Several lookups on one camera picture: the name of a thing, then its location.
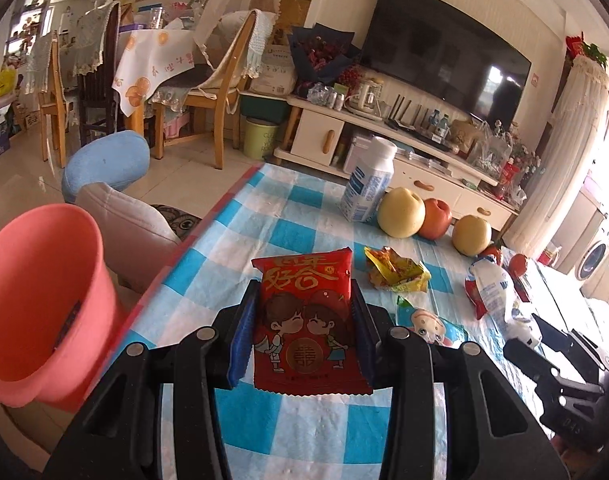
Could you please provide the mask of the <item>cartoon face snack bag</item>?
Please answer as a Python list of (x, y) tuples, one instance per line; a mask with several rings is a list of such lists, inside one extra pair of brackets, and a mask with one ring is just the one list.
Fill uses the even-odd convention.
[(469, 333), (462, 325), (452, 323), (433, 312), (416, 308), (409, 300), (397, 298), (397, 322), (412, 333), (421, 336), (427, 344), (446, 348), (459, 348), (469, 340)]

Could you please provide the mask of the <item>white tissue pack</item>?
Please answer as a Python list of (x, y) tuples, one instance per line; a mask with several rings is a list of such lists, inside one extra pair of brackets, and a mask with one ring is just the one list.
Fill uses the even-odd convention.
[(505, 340), (518, 339), (536, 349), (542, 341), (540, 327), (531, 304), (519, 298), (509, 272), (487, 258), (473, 263), (480, 297), (488, 311), (486, 315), (490, 315)]

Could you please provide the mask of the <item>red wedding candy bag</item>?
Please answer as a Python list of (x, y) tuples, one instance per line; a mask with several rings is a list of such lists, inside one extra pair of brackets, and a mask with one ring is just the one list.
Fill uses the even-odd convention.
[(261, 272), (254, 386), (290, 396), (368, 396), (351, 312), (352, 250), (252, 260)]

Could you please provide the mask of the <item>red snack packet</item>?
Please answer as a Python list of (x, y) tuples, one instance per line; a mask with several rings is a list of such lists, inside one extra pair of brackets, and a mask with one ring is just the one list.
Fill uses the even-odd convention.
[(483, 303), (483, 300), (480, 297), (479, 289), (474, 275), (474, 263), (472, 263), (469, 266), (469, 270), (467, 270), (464, 288), (467, 298), (469, 298), (469, 301), (471, 302), (474, 308), (475, 317), (477, 318), (477, 320), (481, 320), (488, 313), (488, 311), (485, 307), (485, 304)]

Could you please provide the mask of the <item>pink plastic trash bucket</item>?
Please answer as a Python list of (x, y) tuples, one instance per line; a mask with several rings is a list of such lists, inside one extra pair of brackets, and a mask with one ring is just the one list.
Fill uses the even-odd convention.
[(45, 205), (1, 229), (1, 404), (77, 411), (127, 317), (85, 210)]

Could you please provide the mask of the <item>yellow snack wrapper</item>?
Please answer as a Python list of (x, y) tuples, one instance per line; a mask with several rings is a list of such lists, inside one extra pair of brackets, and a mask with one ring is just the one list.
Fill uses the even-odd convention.
[(421, 262), (400, 256), (391, 247), (365, 247), (369, 280), (376, 288), (393, 292), (427, 292), (431, 272)]

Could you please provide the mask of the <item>yellow pear right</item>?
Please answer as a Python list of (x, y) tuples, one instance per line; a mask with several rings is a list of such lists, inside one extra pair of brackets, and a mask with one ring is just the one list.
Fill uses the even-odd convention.
[(468, 214), (457, 220), (452, 231), (452, 245), (462, 255), (476, 257), (491, 242), (492, 229), (481, 217)]

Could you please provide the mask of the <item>red apple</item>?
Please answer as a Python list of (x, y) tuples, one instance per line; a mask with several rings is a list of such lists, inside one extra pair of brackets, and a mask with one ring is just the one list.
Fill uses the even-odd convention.
[(438, 240), (448, 231), (452, 214), (450, 206), (443, 200), (427, 198), (424, 200), (425, 218), (417, 235), (425, 240)]

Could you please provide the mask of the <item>white washing machine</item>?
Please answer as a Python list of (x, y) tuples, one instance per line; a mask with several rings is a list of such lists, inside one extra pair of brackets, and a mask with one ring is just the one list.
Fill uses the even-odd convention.
[(555, 269), (570, 276), (579, 287), (595, 278), (607, 261), (609, 214), (585, 186), (578, 192), (552, 242), (561, 248)]

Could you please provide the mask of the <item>white milk bottle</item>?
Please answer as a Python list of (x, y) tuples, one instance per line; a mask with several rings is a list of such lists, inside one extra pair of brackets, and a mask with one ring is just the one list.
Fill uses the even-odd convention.
[(370, 148), (350, 174), (341, 199), (341, 212), (348, 221), (367, 222), (374, 216), (395, 172), (397, 149), (393, 142), (373, 136)]

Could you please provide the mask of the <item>blue round stool cushion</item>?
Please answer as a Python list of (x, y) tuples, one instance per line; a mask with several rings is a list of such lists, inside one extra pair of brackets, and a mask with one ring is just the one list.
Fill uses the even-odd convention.
[(62, 197), (73, 204), (81, 188), (92, 183), (123, 191), (145, 176), (149, 159), (147, 141), (132, 130), (96, 139), (69, 159), (62, 172)]

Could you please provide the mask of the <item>white electric kettle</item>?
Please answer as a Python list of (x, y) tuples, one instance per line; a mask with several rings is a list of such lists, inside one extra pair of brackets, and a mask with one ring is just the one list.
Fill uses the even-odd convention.
[(362, 80), (357, 92), (347, 99), (345, 107), (350, 113), (359, 117), (381, 122), (383, 120), (381, 107), (383, 85), (384, 81), (381, 78)]

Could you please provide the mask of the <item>dining table with cloth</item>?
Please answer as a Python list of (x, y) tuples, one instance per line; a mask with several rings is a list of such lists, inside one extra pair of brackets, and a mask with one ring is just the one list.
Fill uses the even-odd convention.
[(197, 47), (193, 32), (183, 29), (141, 29), (122, 32), (118, 67), (112, 88), (128, 130), (143, 136), (147, 100), (160, 84), (197, 68), (208, 78), (213, 67)]

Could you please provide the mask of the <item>black flat television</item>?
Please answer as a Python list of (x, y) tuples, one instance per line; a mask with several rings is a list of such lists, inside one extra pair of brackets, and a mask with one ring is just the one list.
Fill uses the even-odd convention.
[(361, 64), (504, 127), (531, 69), (503, 38), (442, 0), (377, 0)]

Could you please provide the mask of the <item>dark wooden chair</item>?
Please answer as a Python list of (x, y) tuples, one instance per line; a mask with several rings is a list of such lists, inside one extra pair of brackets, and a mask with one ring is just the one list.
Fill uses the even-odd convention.
[(117, 70), (119, 25), (118, 1), (88, 11), (78, 21), (73, 73), (78, 83), (82, 146), (117, 130), (118, 98), (112, 84)]

